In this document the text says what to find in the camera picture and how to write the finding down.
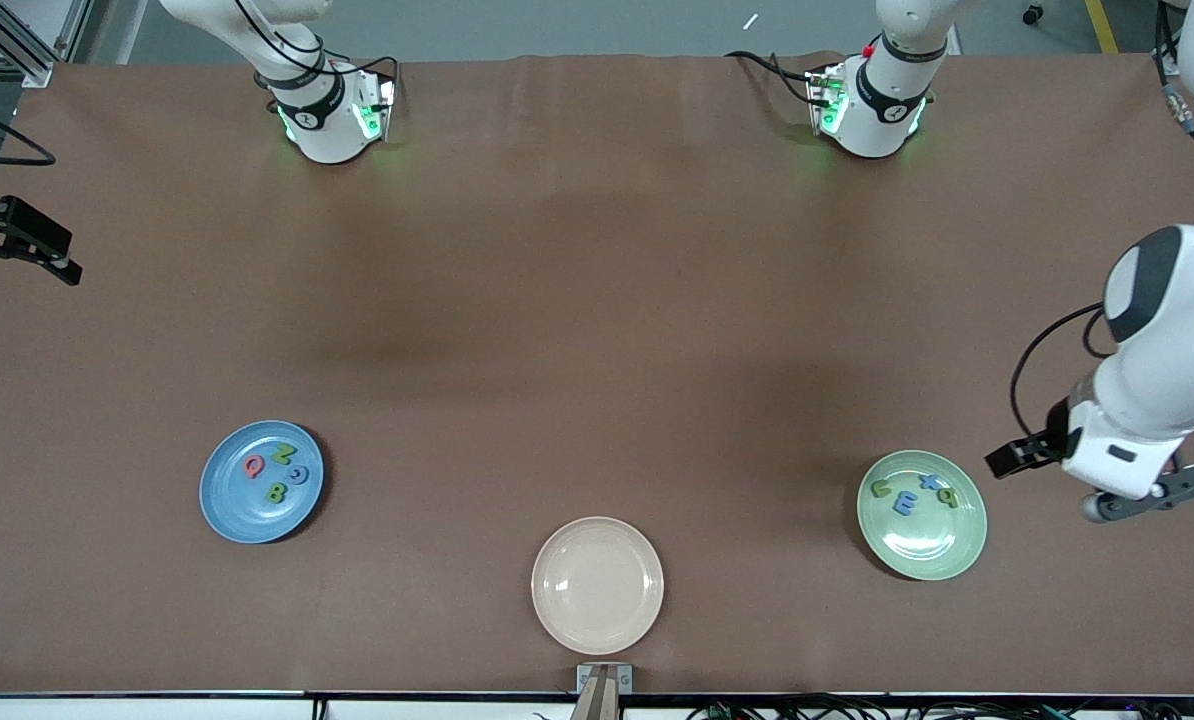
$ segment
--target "beige plate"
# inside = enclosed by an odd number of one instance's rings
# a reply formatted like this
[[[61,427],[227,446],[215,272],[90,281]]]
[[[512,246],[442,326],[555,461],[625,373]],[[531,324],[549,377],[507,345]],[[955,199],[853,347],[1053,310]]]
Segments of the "beige plate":
[[[664,605],[664,568],[651,541],[614,518],[576,519],[534,559],[530,598],[543,628],[585,656],[633,646]]]

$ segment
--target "black clamp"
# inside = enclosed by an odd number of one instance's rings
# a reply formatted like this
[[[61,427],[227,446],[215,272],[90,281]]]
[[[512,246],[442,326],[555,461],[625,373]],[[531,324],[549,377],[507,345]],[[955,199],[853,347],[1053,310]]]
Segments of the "black clamp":
[[[81,282],[81,265],[68,259],[72,233],[12,195],[0,199],[0,258],[41,265],[68,287]]]
[[[993,478],[999,480],[1018,470],[1044,468],[1055,460],[1066,457],[1069,450],[1077,445],[1079,432],[1078,430],[1077,437],[1069,437],[1067,400],[1061,400],[1051,406],[1046,413],[1045,429],[996,448],[984,457],[984,461],[987,462],[989,469],[993,470]]]

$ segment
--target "brown tabletop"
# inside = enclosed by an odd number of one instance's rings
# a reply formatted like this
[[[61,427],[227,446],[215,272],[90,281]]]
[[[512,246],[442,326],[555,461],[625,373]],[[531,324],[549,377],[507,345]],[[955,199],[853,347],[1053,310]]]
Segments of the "brown tabletop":
[[[530,566],[611,515],[666,573],[618,656],[644,691],[1194,693],[1194,503],[1093,525],[1058,469],[981,462],[1022,346],[1194,223],[1194,143],[1145,56],[936,87],[866,161],[734,60],[414,64],[395,143],[318,167],[250,68],[59,68],[17,119],[57,167],[0,170],[85,266],[0,263],[0,691],[570,687]],[[265,418],[328,492],[235,544],[201,467]],[[980,484],[962,577],[862,546],[858,480],[905,447]]]

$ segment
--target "green plate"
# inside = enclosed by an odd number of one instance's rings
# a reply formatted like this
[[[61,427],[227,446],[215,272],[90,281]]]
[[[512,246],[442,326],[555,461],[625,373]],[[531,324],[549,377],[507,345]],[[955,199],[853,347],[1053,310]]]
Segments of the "green plate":
[[[989,515],[971,478],[923,450],[878,460],[858,486],[858,529],[892,570],[918,580],[962,574],[984,550]]]

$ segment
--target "plate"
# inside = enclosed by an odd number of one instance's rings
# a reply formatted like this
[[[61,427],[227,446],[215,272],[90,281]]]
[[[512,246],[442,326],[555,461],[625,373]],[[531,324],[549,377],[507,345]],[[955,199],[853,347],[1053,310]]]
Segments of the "plate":
[[[971,478],[923,450],[878,460],[858,486],[858,529],[892,570],[918,580],[962,574],[984,550],[989,516]]]
[[[201,472],[201,513],[232,542],[285,537],[322,496],[321,448],[303,427],[261,420],[214,448]]]
[[[614,518],[576,519],[534,559],[530,597],[538,622],[585,656],[636,644],[664,605],[664,568],[636,528]]]

